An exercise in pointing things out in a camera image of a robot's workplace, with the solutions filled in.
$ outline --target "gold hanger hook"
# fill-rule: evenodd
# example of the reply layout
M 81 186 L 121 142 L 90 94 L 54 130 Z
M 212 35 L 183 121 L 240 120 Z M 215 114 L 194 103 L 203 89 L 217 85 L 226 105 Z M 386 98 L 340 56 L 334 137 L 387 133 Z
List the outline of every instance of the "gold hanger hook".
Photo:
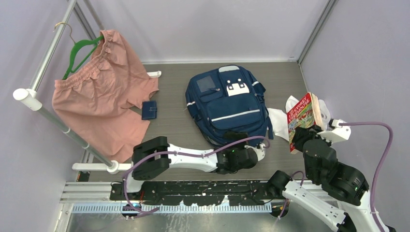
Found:
M 54 30 L 56 29 L 56 27 L 58 26 L 58 25 L 60 25 L 60 24 L 65 24 L 65 25 L 67 25 L 67 26 L 69 26 L 70 27 L 70 38 L 71 38 L 71 40 L 74 42 L 74 44 L 75 44 L 75 40 L 73 39 L 73 37 L 71 36 L 71 33 L 73 32 L 73 28 L 70 26 L 70 24 L 68 24 L 68 23 L 63 23 L 63 22 L 60 22 L 60 23 L 57 23 L 55 26 L 54 26 Z

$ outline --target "white cloth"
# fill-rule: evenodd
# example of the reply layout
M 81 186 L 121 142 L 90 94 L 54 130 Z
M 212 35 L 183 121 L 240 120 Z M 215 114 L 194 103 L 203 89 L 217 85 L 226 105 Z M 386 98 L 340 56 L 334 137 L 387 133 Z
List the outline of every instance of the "white cloth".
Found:
M 294 96 L 290 96 L 285 104 L 286 112 L 289 112 L 297 103 L 299 102 Z M 323 128 L 322 130 L 326 131 L 328 128 L 328 123 L 331 119 L 330 112 L 326 107 L 326 104 L 323 100 L 319 100 L 319 107 L 321 110 Z M 276 136 L 279 136 L 286 141 L 289 141 L 289 132 L 288 132 L 288 118 L 286 113 L 282 110 L 268 108 L 269 118 L 272 122 L 273 133 Z

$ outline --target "white wall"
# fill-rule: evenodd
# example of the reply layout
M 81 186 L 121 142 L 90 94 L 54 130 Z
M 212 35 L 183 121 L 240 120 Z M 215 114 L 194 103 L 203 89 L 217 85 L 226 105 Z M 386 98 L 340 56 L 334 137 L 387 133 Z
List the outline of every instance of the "white wall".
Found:
M 63 0 L 4 1 L 0 7 L 0 227 L 4 232 L 52 231 L 66 181 L 75 180 L 71 165 L 83 149 L 39 114 L 13 99 L 27 88 L 66 11 Z M 86 39 L 75 15 L 73 37 Z M 61 79 L 73 43 L 66 30 L 39 90 L 52 111 L 54 80 Z
M 327 0 L 96 0 L 141 61 L 297 60 Z
M 397 231 L 410 228 L 409 12 L 407 0 L 339 1 L 302 65 L 307 87 L 326 101 L 333 117 L 393 127 L 376 208 Z M 352 128 L 351 138 L 335 145 L 337 156 L 371 183 L 387 138 L 381 127 Z

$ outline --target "clothing rack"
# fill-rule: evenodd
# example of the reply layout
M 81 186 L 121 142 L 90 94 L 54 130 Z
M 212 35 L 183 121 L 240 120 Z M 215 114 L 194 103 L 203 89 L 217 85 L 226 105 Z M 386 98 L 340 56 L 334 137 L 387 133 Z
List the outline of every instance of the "clothing rack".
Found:
M 104 27 L 101 23 L 101 20 L 97 16 L 94 8 L 90 4 L 89 0 L 84 0 L 84 3 L 88 10 L 90 11 L 91 15 L 93 16 L 95 22 L 99 26 L 100 30 L 104 30 Z M 88 35 L 88 37 L 91 40 L 94 40 L 97 38 L 95 33 L 92 30 L 91 25 L 87 21 L 87 18 L 85 17 L 80 5 L 78 4 L 77 0 L 69 0 L 68 1 L 68 7 L 67 10 L 64 14 L 64 17 L 61 22 L 67 23 L 72 12 L 76 14 L 78 20 L 82 24 L 84 31 Z M 51 58 L 53 57 L 53 54 L 57 48 L 57 45 L 60 41 L 60 38 L 62 36 L 62 33 L 65 29 L 66 24 L 60 24 L 58 25 L 55 33 L 54 33 L 54 38 L 51 41 L 44 57 L 42 58 L 39 67 L 37 68 L 37 71 L 31 81 L 31 84 L 29 88 L 24 89 L 24 88 L 19 88 L 16 89 L 13 93 L 14 99 L 17 101 L 22 102 L 24 105 L 26 105 L 28 108 L 31 110 L 41 114 L 43 117 L 45 117 L 47 120 L 55 124 L 64 134 L 66 134 L 68 137 L 76 141 L 82 148 L 86 150 L 85 152 L 85 157 L 87 156 L 93 156 L 97 158 L 99 161 L 102 162 L 102 164 L 98 163 L 84 163 L 84 162 L 90 162 L 92 159 L 86 159 L 83 158 L 82 163 L 75 163 L 73 165 L 73 169 L 76 171 L 105 171 L 107 170 L 111 174 L 115 174 L 118 171 L 124 171 L 124 169 L 129 168 L 129 164 L 119 164 L 115 160 L 109 160 L 102 154 L 100 154 L 95 148 L 93 148 L 87 141 L 85 141 L 83 138 L 81 138 L 78 134 L 76 134 L 73 130 L 71 130 L 69 127 L 67 127 L 57 116 L 49 112 L 47 109 L 45 109 L 42 105 L 42 103 L 36 99 L 37 95 L 37 90 L 41 84 L 41 81 L 43 80 L 44 74 L 47 70 L 48 64 L 50 63 Z M 148 72 L 148 75 L 150 77 L 159 77 L 161 75 L 160 71 L 157 72 Z

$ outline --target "robotic arm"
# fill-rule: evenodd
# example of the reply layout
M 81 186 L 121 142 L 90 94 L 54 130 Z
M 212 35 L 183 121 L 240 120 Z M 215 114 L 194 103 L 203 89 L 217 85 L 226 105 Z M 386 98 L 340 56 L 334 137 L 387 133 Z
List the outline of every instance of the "robotic arm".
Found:
M 134 147 L 132 162 L 137 163 L 144 157 L 160 151 L 177 152 L 175 155 L 161 155 L 151 158 L 142 163 L 127 178 L 127 192 L 139 192 L 144 181 L 152 180 L 167 169 L 191 168 L 207 173 L 232 174 L 240 169 L 249 169 L 265 157 L 265 145 L 258 147 L 247 145 L 247 142 L 239 143 L 230 148 L 217 152 L 213 155 L 194 158 L 178 155 L 178 153 L 189 153 L 203 155 L 214 151 L 194 150 L 168 144 L 167 137 L 160 136 Z
M 277 171 L 268 181 L 268 191 L 274 196 L 295 201 L 320 218 L 335 232 L 381 232 L 370 210 L 370 190 L 364 175 L 357 169 L 341 163 L 336 151 L 330 147 L 333 142 L 347 140 L 350 128 L 339 126 L 341 120 L 331 121 L 332 131 L 321 131 L 313 126 L 297 128 L 293 140 L 297 150 L 303 152 L 306 178 L 313 184 L 322 185 L 329 196 L 338 200 L 336 208 L 299 186 L 286 173 Z M 383 226 L 383 232 L 395 232 L 394 228 Z

